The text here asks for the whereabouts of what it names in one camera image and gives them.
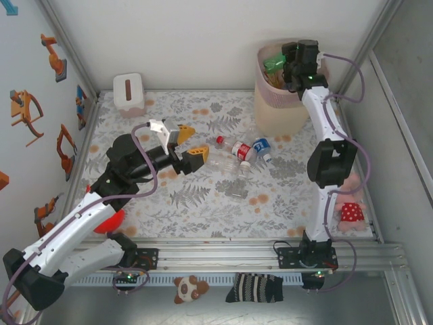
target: red polka dot fabric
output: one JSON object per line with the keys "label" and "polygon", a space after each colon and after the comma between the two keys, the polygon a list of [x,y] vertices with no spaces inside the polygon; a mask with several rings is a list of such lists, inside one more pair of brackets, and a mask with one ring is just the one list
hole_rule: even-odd
{"label": "red polka dot fabric", "polygon": [[359,204],[344,203],[341,210],[341,221],[359,221],[364,220],[364,214]]}

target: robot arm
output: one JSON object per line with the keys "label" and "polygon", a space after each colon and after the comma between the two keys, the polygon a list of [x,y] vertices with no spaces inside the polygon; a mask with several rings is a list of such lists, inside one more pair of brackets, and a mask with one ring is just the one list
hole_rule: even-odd
{"label": "robot arm", "polygon": [[325,224],[331,223],[336,201],[334,191],[349,176],[357,147],[343,138],[346,133],[328,100],[326,78],[317,73],[318,42],[288,43],[281,50],[286,57],[284,81],[288,90],[297,93],[308,110],[318,142],[307,163],[309,179],[317,185],[314,206],[296,259],[305,267],[322,267],[324,261],[335,265],[336,259],[332,258],[335,252]]}
{"label": "robot arm", "polygon": [[[163,143],[146,152],[156,172],[171,165],[178,174],[183,172],[187,175],[197,171],[206,162],[207,147],[185,151],[182,159],[174,151],[176,146],[195,132],[191,127],[154,120],[148,126],[158,132]],[[112,235],[99,246],[72,255],[73,250],[99,224],[119,211],[131,197],[112,198],[97,204],[94,202],[109,196],[136,194],[139,191],[138,183],[152,180],[143,178],[150,174],[150,167],[131,134],[121,135],[114,140],[107,156],[110,161],[105,172],[75,209],[34,244],[22,252],[12,249],[3,257],[9,279],[21,265],[28,264],[14,286],[37,311],[49,307],[65,288],[79,278],[111,265],[130,267],[137,258],[137,245],[124,234]],[[92,207],[83,211],[92,203]]]}

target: plastic water bottle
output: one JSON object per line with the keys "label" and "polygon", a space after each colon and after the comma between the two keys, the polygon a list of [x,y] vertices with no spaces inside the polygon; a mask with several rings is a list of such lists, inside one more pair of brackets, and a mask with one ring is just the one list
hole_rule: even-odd
{"label": "plastic water bottle", "polygon": [[267,163],[271,162],[271,145],[255,125],[247,130],[247,144],[252,145],[257,156],[263,157]]}
{"label": "plastic water bottle", "polygon": [[232,198],[239,200],[247,197],[248,192],[246,191],[246,185],[248,176],[250,175],[250,168],[251,164],[248,161],[241,162],[237,177],[231,187],[230,195]]}
{"label": "plastic water bottle", "polygon": [[224,150],[230,152],[232,155],[238,157],[242,161],[249,161],[253,163],[256,160],[256,151],[241,141],[222,137],[220,135],[217,137],[216,142],[223,147]]}
{"label": "plastic water bottle", "polygon": [[236,174],[239,169],[239,163],[239,160],[233,156],[227,156],[227,154],[223,156],[211,152],[205,166],[213,171]]}

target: white plastic bottle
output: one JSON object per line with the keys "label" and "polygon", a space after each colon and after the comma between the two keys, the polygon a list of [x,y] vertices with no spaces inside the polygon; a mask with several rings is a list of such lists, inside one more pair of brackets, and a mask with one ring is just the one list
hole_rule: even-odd
{"label": "white plastic bottle", "polygon": [[256,150],[258,157],[263,157],[267,163],[271,162],[271,145],[256,125],[248,129],[246,143]]}

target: tissue box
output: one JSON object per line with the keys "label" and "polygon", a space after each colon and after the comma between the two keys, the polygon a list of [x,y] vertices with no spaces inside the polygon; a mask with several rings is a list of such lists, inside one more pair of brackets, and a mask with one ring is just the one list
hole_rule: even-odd
{"label": "tissue box", "polygon": [[138,117],[146,113],[143,85],[138,73],[121,74],[114,77],[114,105],[122,117]]}

